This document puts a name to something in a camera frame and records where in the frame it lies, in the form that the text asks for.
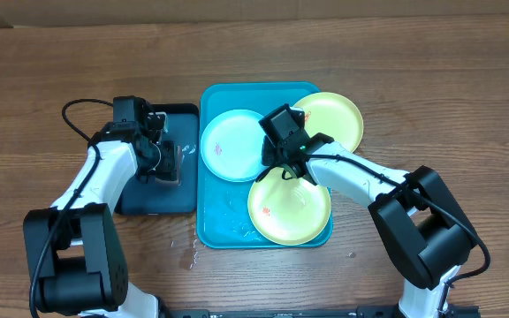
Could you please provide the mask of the light blue plate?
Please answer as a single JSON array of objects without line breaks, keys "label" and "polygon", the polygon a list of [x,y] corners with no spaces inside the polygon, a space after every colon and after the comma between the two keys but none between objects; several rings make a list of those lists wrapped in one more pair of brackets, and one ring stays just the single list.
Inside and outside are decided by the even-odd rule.
[{"label": "light blue plate", "polygon": [[201,135],[201,157],[217,177],[231,182],[254,180],[263,170],[262,115],[228,110],[211,120]]}]

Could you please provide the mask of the green brown sponge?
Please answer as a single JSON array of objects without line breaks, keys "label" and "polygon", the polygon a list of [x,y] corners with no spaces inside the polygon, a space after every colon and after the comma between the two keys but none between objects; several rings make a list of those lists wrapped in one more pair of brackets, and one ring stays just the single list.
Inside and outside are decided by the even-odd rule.
[{"label": "green brown sponge", "polygon": [[180,185],[180,178],[179,177],[175,177],[175,178],[155,178],[155,182],[157,184],[160,184],[160,185],[165,185],[165,186],[179,186]]}]

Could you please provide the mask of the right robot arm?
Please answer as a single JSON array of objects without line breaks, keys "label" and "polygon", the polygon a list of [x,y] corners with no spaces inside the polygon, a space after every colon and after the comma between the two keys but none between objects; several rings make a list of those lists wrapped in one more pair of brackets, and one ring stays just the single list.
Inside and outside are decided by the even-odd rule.
[{"label": "right robot arm", "polygon": [[359,306],[358,317],[477,317],[477,306],[448,301],[472,249],[483,243],[449,188],[431,168],[394,170],[346,150],[331,136],[309,136],[304,112],[284,104],[259,122],[262,163],[284,169],[367,208],[384,248],[404,278],[393,306]]}]

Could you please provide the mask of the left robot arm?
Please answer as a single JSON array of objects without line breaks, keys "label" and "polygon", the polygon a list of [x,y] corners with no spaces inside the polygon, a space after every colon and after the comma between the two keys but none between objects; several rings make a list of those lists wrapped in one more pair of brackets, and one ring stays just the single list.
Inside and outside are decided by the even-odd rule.
[{"label": "left robot arm", "polygon": [[113,119],[84,134],[87,159],[68,189],[23,221],[33,317],[168,317],[157,296],[129,281],[113,212],[132,178],[179,181],[181,152],[164,140],[168,116],[143,98],[110,101]]}]

